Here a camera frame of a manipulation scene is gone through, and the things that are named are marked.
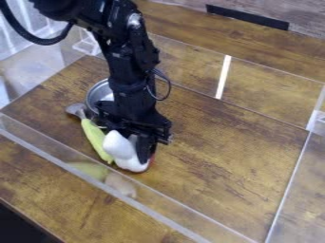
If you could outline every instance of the wooden table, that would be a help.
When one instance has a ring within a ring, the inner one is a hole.
[[[265,59],[254,60],[269,62],[285,70],[294,70],[291,64],[301,62],[303,65],[298,72],[305,70],[306,75],[321,77],[322,70],[313,64],[322,65],[323,61],[310,57],[315,53],[311,44],[321,47],[314,39],[301,37],[297,40],[295,35],[279,30],[187,9],[137,2],[152,32],[218,51],[223,49],[240,58],[254,59],[262,55]],[[218,34],[228,29],[227,26],[232,34]],[[285,39],[291,45],[282,51],[277,40]],[[107,74],[105,63],[85,57],[6,106],[2,112],[97,159],[77,121],[63,111],[69,104],[84,99],[89,87]],[[216,218],[248,238],[263,241],[307,132],[298,125],[275,121],[179,86],[174,87],[170,99],[159,104],[159,110],[174,121],[176,140],[171,146],[160,146],[151,170],[129,176]],[[1,199],[60,240],[190,241],[12,141],[0,140]]]

